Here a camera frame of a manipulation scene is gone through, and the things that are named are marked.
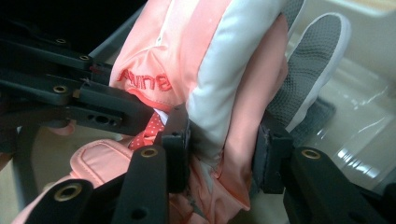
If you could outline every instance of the metal rivet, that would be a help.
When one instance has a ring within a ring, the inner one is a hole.
[[[90,57],[88,57],[87,55],[81,55],[79,56],[79,58],[84,61],[88,61],[90,59]]]
[[[66,86],[54,86],[53,91],[57,93],[65,93],[67,92],[67,87]]]
[[[140,154],[142,155],[142,157],[150,158],[156,156],[158,154],[158,151],[153,147],[149,147],[144,149]]]
[[[303,154],[303,156],[312,160],[320,159],[320,154],[312,149],[304,149],[301,153]]]
[[[65,39],[61,39],[61,38],[56,39],[55,41],[56,41],[56,43],[58,43],[58,44],[65,44],[65,43],[66,43],[66,40],[65,40]]]
[[[77,197],[82,191],[82,186],[79,183],[69,184],[56,191],[54,199],[58,202],[69,201]]]

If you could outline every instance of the metal grommet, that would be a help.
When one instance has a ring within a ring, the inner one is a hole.
[[[320,159],[320,154],[312,149],[304,149],[301,153],[303,154],[303,156],[312,160]]]
[[[150,158],[158,154],[157,149],[154,147],[145,148],[141,153],[142,157]]]
[[[65,40],[65,39],[61,39],[61,38],[56,39],[55,41],[56,41],[56,43],[58,43],[58,44],[65,44],[65,43],[66,43],[66,40]]]
[[[69,201],[77,197],[82,191],[82,186],[79,183],[72,183],[56,191],[53,198],[58,202]]]
[[[67,87],[66,86],[54,86],[53,91],[57,93],[65,93],[67,92]]]
[[[90,57],[88,57],[87,55],[81,55],[79,56],[79,58],[84,61],[88,61],[90,59]]]

